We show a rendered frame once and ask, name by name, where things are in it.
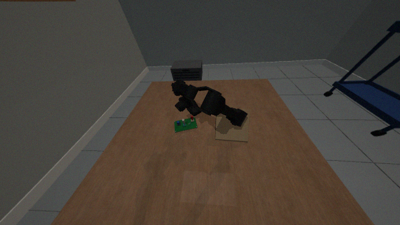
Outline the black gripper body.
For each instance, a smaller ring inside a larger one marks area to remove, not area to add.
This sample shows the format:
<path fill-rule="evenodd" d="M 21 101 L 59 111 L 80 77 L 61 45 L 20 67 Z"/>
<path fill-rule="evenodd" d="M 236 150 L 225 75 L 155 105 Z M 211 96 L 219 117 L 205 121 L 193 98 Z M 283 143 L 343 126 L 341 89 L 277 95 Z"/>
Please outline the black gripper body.
<path fill-rule="evenodd" d="M 182 97 L 179 98 L 179 101 L 181 101 L 181 98 L 182 98 L 183 100 L 186 101 L 186 103 L 187 103 L 187 105 L 188 105 L 188 108 L 190 109 L 190 112 L 191 112 L 191 114 L 192 114 L 193 116 L 196 116 L 196 115 L 198 115 L 199 113 L 202 112 L 202 111 L 200 111 L 200 110 L 198 110 L 198 109 L 196 109 L 196 108 L 194 107 L 194 105 L 192 104 L 191 100 L 186 99 L 186 98 L 183 98 L 183 96 L 182 96 Z"/>

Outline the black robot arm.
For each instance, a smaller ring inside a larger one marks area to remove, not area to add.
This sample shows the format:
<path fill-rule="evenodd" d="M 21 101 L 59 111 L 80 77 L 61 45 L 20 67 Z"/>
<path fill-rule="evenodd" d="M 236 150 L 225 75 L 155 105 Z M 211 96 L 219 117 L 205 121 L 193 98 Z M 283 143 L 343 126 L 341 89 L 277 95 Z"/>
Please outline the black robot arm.
<path fill-rule="evenodd" d="M 204 87 L 195 87 L 191 84 L 188 86 L 186 82 L 182 80 L 177 80 L 176 82 L 171 84 L 172 91 L 176 96 L 183 96 L 183 98 L 191 100 L 194 107 L 207 115 L 214 115 L 217 116 L 220 113 L 225 115 L 230 123 L 235 126 L 241 127 L 247 113 L 242 111 L 241 109 L 230 108 L 229 106 L 225 105 L 225 98 L 221 96 L 221 93 L 211 89 L 207 86 Z M 208 93 L 199 108 L 197 103 L 194 101 L 194 98 L 198 91 L 208 90 Z M 175 107 L 181 112 L 187 108 L 188 105 L 185 100 L 181 98 L 181 101 L 175 104 Z"/>

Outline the green circuit board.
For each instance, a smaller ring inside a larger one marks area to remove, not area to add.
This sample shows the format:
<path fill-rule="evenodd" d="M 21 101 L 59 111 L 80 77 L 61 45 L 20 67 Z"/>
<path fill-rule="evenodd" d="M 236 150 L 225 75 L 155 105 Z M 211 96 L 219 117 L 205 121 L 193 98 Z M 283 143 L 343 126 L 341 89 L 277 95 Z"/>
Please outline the green circuit board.
<path fill-rule="evenodd" d="M 197 128 L 196 119 L 192 115 L 189 119 L 174 121 L 175 132 Z"/>

